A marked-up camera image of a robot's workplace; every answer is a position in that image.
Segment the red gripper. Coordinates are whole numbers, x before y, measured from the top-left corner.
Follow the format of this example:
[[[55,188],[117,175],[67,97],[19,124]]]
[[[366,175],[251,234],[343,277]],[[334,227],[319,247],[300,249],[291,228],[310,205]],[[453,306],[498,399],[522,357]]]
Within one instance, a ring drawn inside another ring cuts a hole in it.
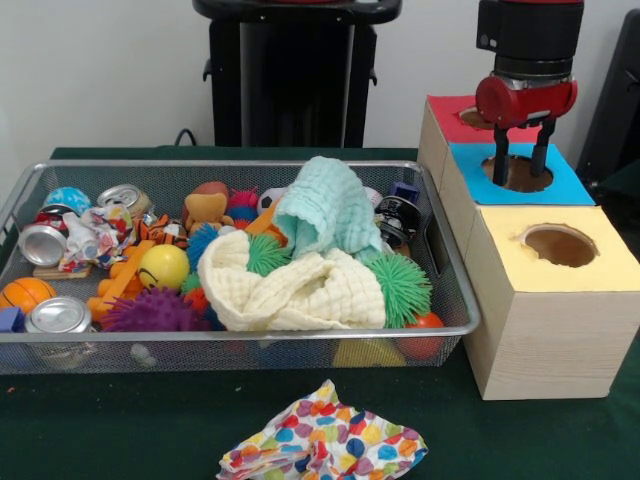
[[[555,132],[555,119],[571,110],[577,94],[578,84],[575,80],[531,85],[491,75],[479,83],[475,93],[476,108],[485,121],[494,125],[494,184],[505,186],[508,181],[508,129],[542,120],[532,152],[531,175],[540,177],[543,174],[549,140]]]

